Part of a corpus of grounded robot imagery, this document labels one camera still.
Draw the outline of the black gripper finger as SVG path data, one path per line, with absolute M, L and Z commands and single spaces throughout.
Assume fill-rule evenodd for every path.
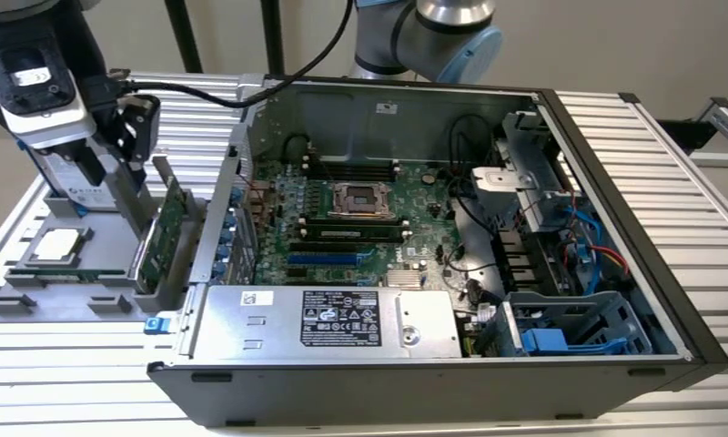
M 144 163 L 153 153 L 159 135 L 160 99 L 152 95 L 128 95 L 120 99 L 124 134 L 120 149 L 135 182 L 145 180 Z
M 105 178 L 105 169 L 97 154 L 87 144 L 78 144 L 73 150 L 73 163 L 91 186 L 97 187 Z

